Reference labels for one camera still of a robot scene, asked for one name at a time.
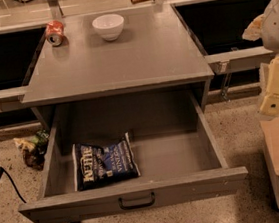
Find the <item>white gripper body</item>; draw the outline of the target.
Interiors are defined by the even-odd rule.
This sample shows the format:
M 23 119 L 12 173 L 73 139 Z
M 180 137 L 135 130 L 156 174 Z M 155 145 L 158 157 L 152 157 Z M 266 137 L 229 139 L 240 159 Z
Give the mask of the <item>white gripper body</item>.
M 266 93 L 267 93 L 267 83 L 268 83 L 268 74 L 269 74 L 269 65 L 266 63 L 261 63 L 259 68 L 259 87 L 261 88 L 261 92 L 259 94 L 259 99 L 257 102 L 258 111 L 257 114 L 261 121 L 271 121 L 273 120 L 274 116 L 271 116 L 266 111 Z

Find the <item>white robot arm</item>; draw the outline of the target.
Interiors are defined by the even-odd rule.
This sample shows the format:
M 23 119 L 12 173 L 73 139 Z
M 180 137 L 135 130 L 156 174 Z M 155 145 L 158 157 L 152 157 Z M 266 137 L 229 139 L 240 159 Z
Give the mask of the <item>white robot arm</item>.
M 259 113 L 269 118 L 279 116 L 279 0 L 271 0 L 263 14 L 256 17 L 243 31 L 242 38 L 247 41 L 261 39 L 266 50 L 276 56 L 267 67 L 262 65 L 262 86 Z

